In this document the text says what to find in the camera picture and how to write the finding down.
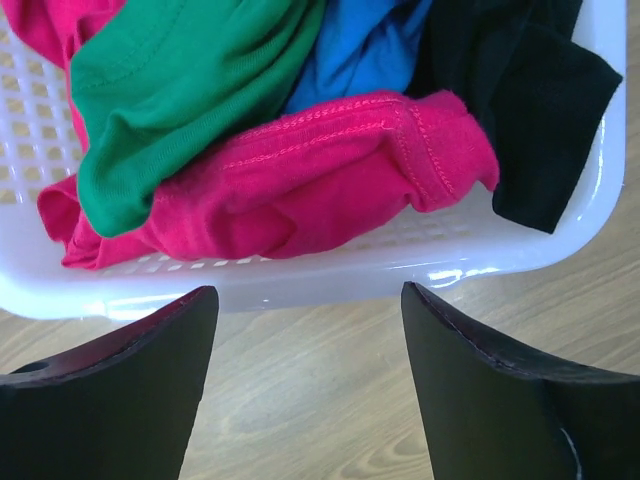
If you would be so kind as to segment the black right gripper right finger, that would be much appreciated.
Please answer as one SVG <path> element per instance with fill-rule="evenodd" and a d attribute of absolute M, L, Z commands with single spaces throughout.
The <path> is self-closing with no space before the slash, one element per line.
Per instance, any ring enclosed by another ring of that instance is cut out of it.
<path fill-rule="evenodd" d="M 408 282 L 401 311 L 438 479 L 635 479 L 639 379 L 522 343 Z"/>

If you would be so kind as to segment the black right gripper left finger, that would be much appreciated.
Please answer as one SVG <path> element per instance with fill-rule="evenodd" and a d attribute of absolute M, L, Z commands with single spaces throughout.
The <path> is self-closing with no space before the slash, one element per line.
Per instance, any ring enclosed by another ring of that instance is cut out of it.
<path fill-rule="evenodd" d="M 176 479 L 212 353 L 215 288 L 1 377 L 4 479 Z"/>

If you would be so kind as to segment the pink t shirt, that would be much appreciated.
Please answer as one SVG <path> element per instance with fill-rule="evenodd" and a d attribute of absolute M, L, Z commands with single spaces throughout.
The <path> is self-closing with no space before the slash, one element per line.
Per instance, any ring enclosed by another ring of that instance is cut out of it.
<path fill-rule="evenodd" d="M 83 157 L 84 120 L 71 95 L 74 55 L 129 1 L 6 1 L 14 33 L 62 68 Z M 411 99 L 374 91 L 319 103 L 218 139 L 156 188 L 138 228 L 91 226 L 78 172 L 45 188 L 37 208 L 68 268 L 98 270 L 146 254 L 173 259 L 288 259 L 334 249 L 406 208 L 452 206 L 499 165 L 482 128 L 449 91 Z"/>

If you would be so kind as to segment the white plastic laundry basket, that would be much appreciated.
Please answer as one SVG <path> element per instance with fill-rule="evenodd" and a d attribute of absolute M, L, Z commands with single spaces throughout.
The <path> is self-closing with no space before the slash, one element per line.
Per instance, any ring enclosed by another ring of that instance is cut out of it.
<path fill-rule="evenodd" d="M 80 146 L 63 74 L 1 28 L 1 306 L 39 320 L 102 316 L 129 321 L 185 293 L 216 287 L 225 312 L 333 304 L 397 294 L 407 281 L 442 288 L 472 277 L 553 265 L 610 217 L 623 185 L 626 90 L 619 87 L 554 233 L 498 217 L 481 187 L 429 215 L 406 210 L 342 247 L 290 260 L 180 262 L 148 255 L 109 269 L 62 266 L 36 208 L 39 191 L 74 172 Z"/>

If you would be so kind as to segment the black t shirt in basket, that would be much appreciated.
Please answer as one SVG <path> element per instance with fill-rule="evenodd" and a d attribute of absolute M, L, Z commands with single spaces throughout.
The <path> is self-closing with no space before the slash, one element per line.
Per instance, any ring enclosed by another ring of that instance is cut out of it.
<path fill-rule="evenodd" d="M 500 166 L 494 212 L 553 233 L 622 77 L 572 40 L 579 1 L 433 2 L 407 95 L 454 92 Z"/>

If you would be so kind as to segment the green t shirt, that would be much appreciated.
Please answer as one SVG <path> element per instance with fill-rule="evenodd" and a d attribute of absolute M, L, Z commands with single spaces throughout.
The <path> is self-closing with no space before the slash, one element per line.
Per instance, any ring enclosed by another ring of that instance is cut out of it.
<path fill-rule="evenodd" d="M 320 30 L 321 1 L 129 1 L 73 57 L 94 230 L 149 217 L 159 184 L 212 142 L 272 120 Z"/>

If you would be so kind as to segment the blue t shirt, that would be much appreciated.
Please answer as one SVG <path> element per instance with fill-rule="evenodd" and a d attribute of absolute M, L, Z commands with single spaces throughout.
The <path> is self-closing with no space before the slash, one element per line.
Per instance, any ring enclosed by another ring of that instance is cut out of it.
<path fill-rule="evenodd" d="M 282 112 L 377 90 L 405 91 L 431 5 L 430 0 L 329 1 Z"/>

